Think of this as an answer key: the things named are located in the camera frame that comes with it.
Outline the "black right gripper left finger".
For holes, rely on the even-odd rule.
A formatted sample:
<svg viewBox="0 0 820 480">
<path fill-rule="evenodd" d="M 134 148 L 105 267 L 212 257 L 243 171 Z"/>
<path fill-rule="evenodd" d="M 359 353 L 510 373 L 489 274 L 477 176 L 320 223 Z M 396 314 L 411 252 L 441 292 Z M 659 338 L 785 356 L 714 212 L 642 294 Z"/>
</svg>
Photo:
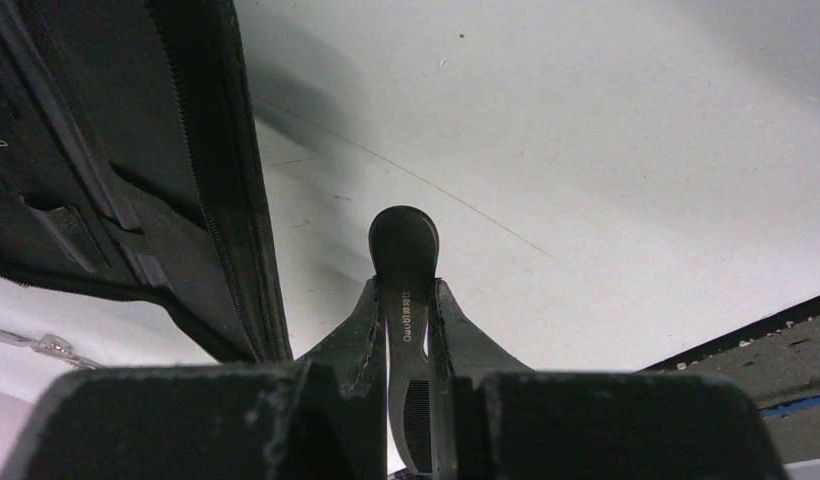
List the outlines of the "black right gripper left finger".
<svg viewBox="0 0 820 480">
<path fill-rule="evenodd" d="M 286 363 L 77 370 L 40 397 L 3 479 L 384 479 L 385 326 L 351 315 Z"/>
</svg>

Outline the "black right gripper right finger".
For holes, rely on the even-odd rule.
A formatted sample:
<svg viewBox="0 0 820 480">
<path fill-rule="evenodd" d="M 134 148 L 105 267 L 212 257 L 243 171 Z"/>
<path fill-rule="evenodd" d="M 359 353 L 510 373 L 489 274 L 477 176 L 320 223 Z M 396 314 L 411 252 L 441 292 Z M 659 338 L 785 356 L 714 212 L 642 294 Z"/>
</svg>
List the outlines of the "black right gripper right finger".
<svg viewBox="0 0 820 480">
<path fill-rule="evenodd" d="M 431 293 L 437 479 L 783 479 L 752 400 L 729 380 L 533 370 Z"/>
</svg>

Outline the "black handled comb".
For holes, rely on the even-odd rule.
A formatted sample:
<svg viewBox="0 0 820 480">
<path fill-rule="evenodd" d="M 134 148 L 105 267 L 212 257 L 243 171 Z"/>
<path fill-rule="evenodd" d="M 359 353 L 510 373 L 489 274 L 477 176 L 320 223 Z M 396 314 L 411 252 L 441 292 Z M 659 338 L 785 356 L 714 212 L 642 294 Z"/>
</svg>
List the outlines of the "black handled comb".
<svg viewBox="0 0 820 480">
<path fill-rule="evenodd" d="M 378 318 L 388 336 L 387 411 L 393 439 L 406 468 L 429 476 L 432 454 L 426 331 L 432 311 L 438 233 L 423 211 L 393 206 L 373 220 L 369 249 Z"/>
</svg>

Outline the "black zippered tool case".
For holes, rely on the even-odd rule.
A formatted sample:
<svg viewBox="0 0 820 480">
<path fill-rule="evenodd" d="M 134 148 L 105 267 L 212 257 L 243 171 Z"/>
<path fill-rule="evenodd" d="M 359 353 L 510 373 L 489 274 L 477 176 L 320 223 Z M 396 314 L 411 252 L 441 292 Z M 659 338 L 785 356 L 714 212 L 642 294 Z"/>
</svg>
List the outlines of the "black zippered tool case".
<svg viewBox="0 0 820 480">
<path fill-rule="evenodd" d="M 232 2 L 0 1 L 0 277 L 291 359 Z"/>
</svg>

